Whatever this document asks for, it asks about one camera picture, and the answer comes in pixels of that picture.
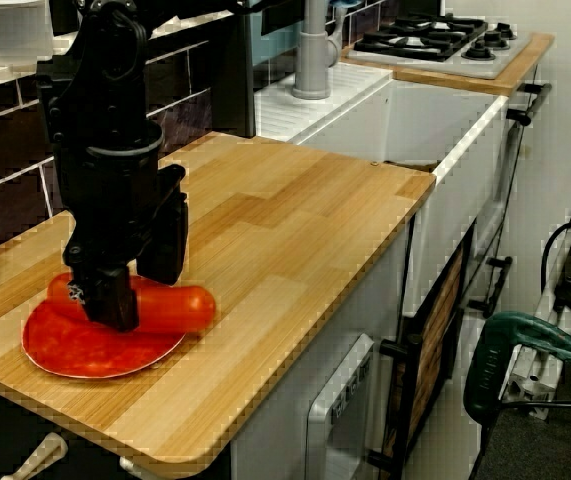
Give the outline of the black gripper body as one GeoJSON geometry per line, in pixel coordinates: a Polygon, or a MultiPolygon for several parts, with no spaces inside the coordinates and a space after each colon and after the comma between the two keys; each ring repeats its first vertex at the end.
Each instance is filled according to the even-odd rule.
{"type": "Polygon", "coordinates": [[[127,266],[151,240],[152,223],[165,202],[185,196],[181,166],[158,166],[161,127],[145,124],[143,137],[122,145],[91,141],[56,147],[63,205],[75,228],[63,253],[71,269],[127,266]]]}

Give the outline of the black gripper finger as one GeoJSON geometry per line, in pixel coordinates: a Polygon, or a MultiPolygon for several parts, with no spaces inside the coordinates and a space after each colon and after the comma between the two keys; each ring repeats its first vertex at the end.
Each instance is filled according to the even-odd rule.
{"type": "Polygon", "coordinates": [[[139,326],[136,294],[127,266],[73,269],[68,291],[70,299],[81,306],[92,322],[119,332],[139,326]]]}
{"type": "Polygon", "coordinates": [[[186,197],[168,199],[152,223],[150,242],[136,259],[137,274],[174,285],[183,269],[188,227],[186,197]]]}

